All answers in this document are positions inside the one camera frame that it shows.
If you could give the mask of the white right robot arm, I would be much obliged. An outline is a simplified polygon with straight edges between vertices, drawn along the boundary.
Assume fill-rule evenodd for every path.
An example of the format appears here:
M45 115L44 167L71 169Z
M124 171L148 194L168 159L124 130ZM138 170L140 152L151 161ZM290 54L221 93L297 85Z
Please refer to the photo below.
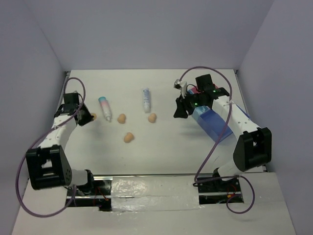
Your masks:
M225 88L215 87L211 75L197 77L196 84L198 91L191 94L186 82L175 81L174 88L180 90L180 96L176 99L174 117L188 118L196 108L206 106L230 128L237 144L230 161L214 170L212 181L215 190L224 191L229 187L230 179L271 161L272 133L267 127L261 128L251 121Z

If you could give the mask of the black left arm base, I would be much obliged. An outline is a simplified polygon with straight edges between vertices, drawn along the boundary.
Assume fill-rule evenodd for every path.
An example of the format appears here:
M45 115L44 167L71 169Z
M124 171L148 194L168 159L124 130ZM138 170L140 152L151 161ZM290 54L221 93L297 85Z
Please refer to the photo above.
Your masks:
M111 212L111 189L111 179L94 178L91 171L88 170L87 183L77 186L75 199L68 207L95 207L103 212Z

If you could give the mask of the beige makeup sponge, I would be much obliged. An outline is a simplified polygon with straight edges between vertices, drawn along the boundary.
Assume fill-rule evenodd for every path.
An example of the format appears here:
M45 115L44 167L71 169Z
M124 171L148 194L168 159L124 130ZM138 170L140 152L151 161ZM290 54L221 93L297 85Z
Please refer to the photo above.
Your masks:
M128 132L123 140L125 143L130 143L134 140L134 135L131 132Z
M95 113L91 113L92 115L92 120L96 120L97 119L97 115Z
M117 118L117 121L120 124L125 124L125 122L126 122L126 115L125 114L120 114L119 117Z
M148 116L148 121L150 123L155 123L156 122L156 119L157 119L157 116L155 113L151 113L149 116Z

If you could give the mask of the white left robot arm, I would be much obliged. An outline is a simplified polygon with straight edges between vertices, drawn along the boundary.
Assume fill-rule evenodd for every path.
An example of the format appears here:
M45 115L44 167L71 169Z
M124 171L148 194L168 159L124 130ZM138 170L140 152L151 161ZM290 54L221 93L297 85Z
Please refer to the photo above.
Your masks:
M72 169L65 155L65 147L71 133L77 126L93 121L93 116L81 104L77 92L64 95L64 103L54 115L52 132L36 148L26 152L26 162L31 185L34 190L63 186L78 186L84 195L94 193L96 183L90 170Z

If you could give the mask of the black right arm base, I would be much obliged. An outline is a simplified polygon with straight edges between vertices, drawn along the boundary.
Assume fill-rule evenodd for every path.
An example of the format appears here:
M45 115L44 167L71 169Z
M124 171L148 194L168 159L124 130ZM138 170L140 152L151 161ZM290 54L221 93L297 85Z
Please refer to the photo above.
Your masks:
M236 178L193 183L193 186L198 189L200 205L225 204L229 198L231 199L229 203L244 202L241 186Z

